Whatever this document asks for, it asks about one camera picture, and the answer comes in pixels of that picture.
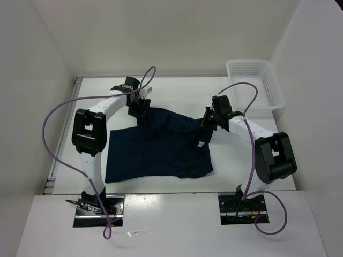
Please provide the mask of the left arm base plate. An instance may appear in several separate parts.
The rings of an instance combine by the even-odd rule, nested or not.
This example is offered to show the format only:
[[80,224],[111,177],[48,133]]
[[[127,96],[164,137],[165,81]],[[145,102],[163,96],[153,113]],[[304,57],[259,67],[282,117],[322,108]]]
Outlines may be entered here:
[[[123,226],[124,196],[110,195],[104,203],[112,227]],[[100,207],[83,203],[81,197],[78,201],[68,200],[76,205],[74,215],[74,228],[104,228],[107,224],[106,216]]]

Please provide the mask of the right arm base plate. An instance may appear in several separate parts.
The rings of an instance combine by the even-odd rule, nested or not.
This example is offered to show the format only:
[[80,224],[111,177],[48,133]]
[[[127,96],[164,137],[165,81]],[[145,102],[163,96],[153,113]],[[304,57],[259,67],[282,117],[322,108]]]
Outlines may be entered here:
[[239,203],[234,194],[219,194],[218,203],[221,225],[241,225],[269,223],[265,199],[258,195],[247,199],[244,204]]

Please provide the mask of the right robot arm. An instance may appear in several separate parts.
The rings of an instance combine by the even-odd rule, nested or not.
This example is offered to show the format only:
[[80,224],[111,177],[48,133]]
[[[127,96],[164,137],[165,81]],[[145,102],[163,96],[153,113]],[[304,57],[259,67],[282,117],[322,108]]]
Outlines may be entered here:
[[297,171],[288,134],[274,133],[249,120],[242,112],[233,111],[225,95],[212,97],[212,106],[206,107],[200,126],[212,131],[221,127],[252,147],[249,178],[235,192],[235,204],[240,210],[248,210],[266,190],[267,185]]

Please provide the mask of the navy blue shorts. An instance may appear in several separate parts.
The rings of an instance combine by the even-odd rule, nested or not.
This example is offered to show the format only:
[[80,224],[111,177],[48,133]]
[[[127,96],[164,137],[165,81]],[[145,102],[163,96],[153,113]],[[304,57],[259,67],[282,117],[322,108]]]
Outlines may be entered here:
[[201,119],[150,107],[137,125],[112,130],[106,183],[139,177],[172,176],[197,179],[213,171],[209,143],[212,131]]

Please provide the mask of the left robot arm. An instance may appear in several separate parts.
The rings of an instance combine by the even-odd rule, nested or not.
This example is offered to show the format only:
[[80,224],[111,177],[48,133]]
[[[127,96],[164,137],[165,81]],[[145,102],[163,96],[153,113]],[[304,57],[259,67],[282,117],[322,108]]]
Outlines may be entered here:
[[95,214],[107,208],[106,187],[101,175],[101,155],[107,144],[107,121],[127,106],[128,114],[144,117],[151,100],[152,87],[143,86],[134,77],[126,77],[121,85],[111,88],[107,97],[88,109],[78,109],[74,116],[72,144],[81,158],[85,176],[79,205],[86,205]]

